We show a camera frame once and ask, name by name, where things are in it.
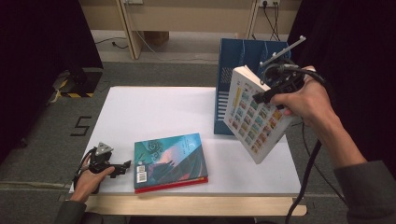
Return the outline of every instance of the blue box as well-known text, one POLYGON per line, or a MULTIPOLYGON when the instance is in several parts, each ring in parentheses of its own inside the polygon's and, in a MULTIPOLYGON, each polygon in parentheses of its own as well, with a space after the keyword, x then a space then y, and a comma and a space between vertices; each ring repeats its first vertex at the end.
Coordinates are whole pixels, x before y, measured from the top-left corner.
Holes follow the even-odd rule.
MULTIPOLYGON (((260 62, 267 61, 274 53, 278 53, 288 46, 287 42, 282 41, 221 39, 218 81, 216 85, 214 134, 233 135, 223 121, 233 69, 247 65, 256 76, 260 77, 265 69, 265 67, 260 67, 260 62)), ((281 57, 290 58, 290 52, 285 53, 281 57)))

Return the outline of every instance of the book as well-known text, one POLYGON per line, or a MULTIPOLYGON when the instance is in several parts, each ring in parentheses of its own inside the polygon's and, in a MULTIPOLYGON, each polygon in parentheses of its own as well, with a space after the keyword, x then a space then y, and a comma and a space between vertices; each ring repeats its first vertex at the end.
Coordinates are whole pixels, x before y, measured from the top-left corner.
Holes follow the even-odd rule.
POLYGON ((269 90, 247 66, 233 70, 224 122, 257 164, 270 153, 293 120, 275 105, 254 101, 253 95, 269 90))
POLYGON ((201 136, 191 133, 134 143, 134 193, 208 182, 201 136))

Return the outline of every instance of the wall socket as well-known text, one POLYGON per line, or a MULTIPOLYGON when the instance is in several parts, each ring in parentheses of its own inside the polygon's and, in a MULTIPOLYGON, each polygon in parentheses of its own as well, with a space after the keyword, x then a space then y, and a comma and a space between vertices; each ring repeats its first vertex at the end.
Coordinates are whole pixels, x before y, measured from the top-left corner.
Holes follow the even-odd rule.
POLYGON ((277 3, 277 6, 279 7, 280 5, 280 0, 260 0, 259 7, 262 7, 262 3, 266 1, 267 2, 267 7, 275 7, 275 3, 277 3))

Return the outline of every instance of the sleeve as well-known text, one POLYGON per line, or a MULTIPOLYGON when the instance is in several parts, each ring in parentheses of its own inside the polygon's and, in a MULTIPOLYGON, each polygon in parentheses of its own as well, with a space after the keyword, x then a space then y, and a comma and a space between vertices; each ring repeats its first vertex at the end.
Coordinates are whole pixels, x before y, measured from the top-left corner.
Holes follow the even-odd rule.
POLYGON ((382 161, 334 170, 348 205, 348 223, 396 223, 396 181, 382 161))
POLYGON ((65 201, 59 209, 58 215, 55 219, 55 224, 79 224, 84 216, 85 203, 74 201, 65 201))

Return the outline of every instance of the hand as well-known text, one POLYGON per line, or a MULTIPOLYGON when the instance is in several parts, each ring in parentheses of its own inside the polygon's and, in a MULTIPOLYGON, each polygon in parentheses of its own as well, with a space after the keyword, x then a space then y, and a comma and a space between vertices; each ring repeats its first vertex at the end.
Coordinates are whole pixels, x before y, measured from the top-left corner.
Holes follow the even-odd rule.
MULTIPOLYGON (((83 167, 88 165, 89 160, 90 156, 85 159, 83 167)), ((88 197, 98 188, 100 182, 102 182, 107 175, 113 173, 114 170, 114 166, 110 166, 99 174, 94 174, 89 169, 84 171, 79 177, 77 185, 75 186, 75 192, 70 200, 81 203, 87 202, 88 197)))
MULTIPOLYGON (((313 70, 313 66, 304 69, 313 70)), ((329 114, 334 114, 326 89, 312 77, 307 76, 304 86, 293 93, 276 94, 271 103, 285 105, 285 115, 296 114, 303 118, 308 126, 315 126, 329 114)))

